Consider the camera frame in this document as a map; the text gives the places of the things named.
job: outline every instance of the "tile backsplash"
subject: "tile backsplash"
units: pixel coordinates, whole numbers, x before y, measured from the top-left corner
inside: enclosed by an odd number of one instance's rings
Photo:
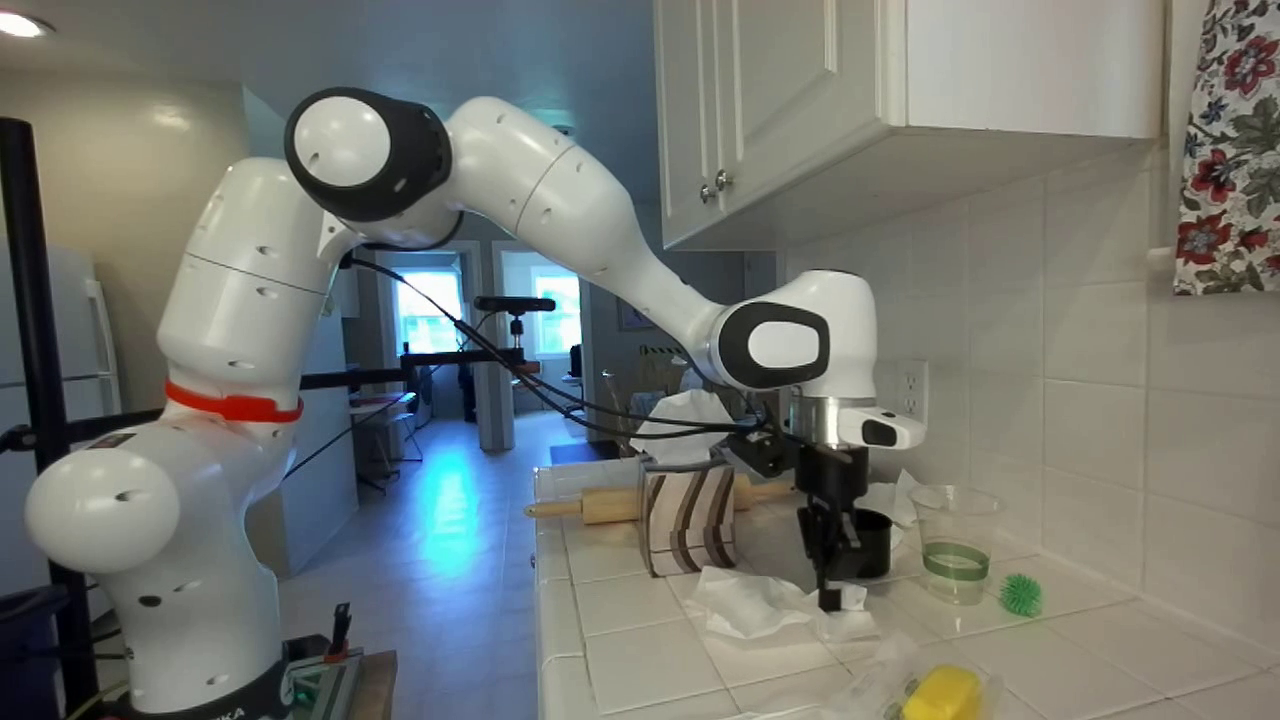
[[[782,260],[851,267],[881,360],[926,360],[925,481],[991,485],[1002,531],[1280,645],[1280,300],[1181,300],[1165,149],[1112,154]]]

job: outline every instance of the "white cabinet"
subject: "white cabinet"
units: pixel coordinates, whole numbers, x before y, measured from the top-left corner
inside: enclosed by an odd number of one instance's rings
[[[1160,122],[1165,0],[654,0],[664,240],[776,247]]]

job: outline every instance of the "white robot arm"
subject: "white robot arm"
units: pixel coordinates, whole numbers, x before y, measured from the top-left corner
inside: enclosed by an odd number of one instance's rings
[[[766,295],[712,304],[652,256],[628,187],[594,157],[503,102],[469,102],[439,125],[420,103],[336,87],[297,108],[287,142],[302,192],[365,228],[359,240],[428,244],[451,211],[483,216],[628,300],[712,380],[799,385],[816,402],[809,439],[832,453],[921,446],[921,424],[867,409],[874,300],[859,275],[803,273]]]
[[[341,87],[298,103],[287,163],[240,159],[210,192],[159,320],[163,418],[65,457],[26,495],[34,546],[108,587],[137,712],[278,712],[278,591],[247,549],[244,514],[292,461],[298,352],[346,247],[433,244],[456,211],[637,304],[706,377],[799,385],[810,409],[803,540],[820,583],[854,575],[862,450],[925,438],[873,409],[862,279],[803,273],[712,304],[652,256],[619,179],[541,122],[469,102],[439,125],[428,108]]]

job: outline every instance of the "cable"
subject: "cable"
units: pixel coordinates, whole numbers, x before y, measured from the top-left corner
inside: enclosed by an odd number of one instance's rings
[[[8,431],[0,431],[0,453],[26,453],[32,450],[32,424],[17,424]]]
[[[678,349],[684,366],[692,367],[694,380],[712,385],[712,377],[692,360],[688,349]]]
[[[86,695],[68,720],[85,720],[94,704],[103,704],[108,695],[117,695],[117,693],[122,693],[122,690],[128,690],[128,679],[119,679],[119,684]]]
[[[564,392],[541,377],[530,377],[526,367],[518,367],[515,360],[507,360],[483,331],[474,331],[469,320],[451,317],[442,304],[435,304],[435,295],[420,293],[408,275],[399,275],[395,267],[384,267],[376,260],[365,260],[365,256],[346,256],[346,265],[355,267],[369,267],[369,273],[380,273],[395,283],[402,283],[408,293],[414,293],[420,300],[428,300],[442,320],[451,320],[451,329],[474,343],[479,352],[486,352],[503,371],[511,371],[534,402],[544,402],[549,409],[555,409],[564,422],[578,424],[578,428],[593,428],[593,431],[605,431],[605,438],[625,438],[614,428],[605,428],[594,422],[582,422],[574,418],[574,409],[582,413],[598,413],[598,418],[619,418],[619,422],[649,422],[649,424],[672,424],[678,431],[631,431],[631,439],[678,439],[678,438],[705,438],[705,431],[759,431],[759,424],[698,424],[698,422],[674,422],[674,418],[631,418],[631,413],[614,413],[614,409],[605,409],[605,404],[582,404],[574,392]]]
[[[428,247],[442,247],[448,240],[456,240],[456,233],[464,228],[464,221],[469,221],[469,216],[456,211],[456,216],[451,216],[451,228],[448,228],[435,244],[428,244]]]

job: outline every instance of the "black cable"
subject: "black cable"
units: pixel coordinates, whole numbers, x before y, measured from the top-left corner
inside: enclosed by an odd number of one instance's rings
[[[22,453],[32,446],[34,428],[32,424],[17,424],[8,431],[0,431],[0,453]]]
[[[712,385],[712,377],[692,360],[688,349],[678,349],[684,366],[692,367],[694,380]]]
[[[464,221],[469,221],[469,216],[456,211],[456,216],[451,216],[451,228],[448,228],[435,244],[428,244],[428,247],[442,247],[448,240],[456,240],[456,233],[464,228]]]
[[[474,343],[479,352],[486,352],[503,371],[511,371],[534,402],[544,402],[549,409],[555,409],[564,422],[578,424],[578,428],[593,428],[593,431],[605,431],[605,438],[625,438],[614,428],[605,428],[594,422],[582,422],[574,418],[574,409],[593,409],[598,418],[614,418],[614,422],[649,422],[649,424],[672,424],[678,431],[631,431],[631,439],[678,439],[678,438],[705,438],[705,431],[759,431],[763,424],[698,424],[698,422],[674,422],[674,418],[631,418],[631,413],[614,413],[614,409],[605,409],[605,404],[582,404],[574,392],[564,392],[541,377],[530,377],[526,367],[511,366],[507,358],[500,358],[500,349],[474,331],[469,320],[451,317],[442,304],[435,304],[435,295],[420,293],[408,275],[399,275],[395,267],[384,267],[376,260],[365,260],[365,256],[346,256],[346,265],[355,267],[369,267],[369,273],[380,273],[395,283],[402,283],[408,293],[414,293],[420,300],[428,300],[442,320],[451,320],[451,329]]]
[[[101,630],[101,632],[93,632],[93,645],[103,645],[113,638],[119,638],[119,630]]]

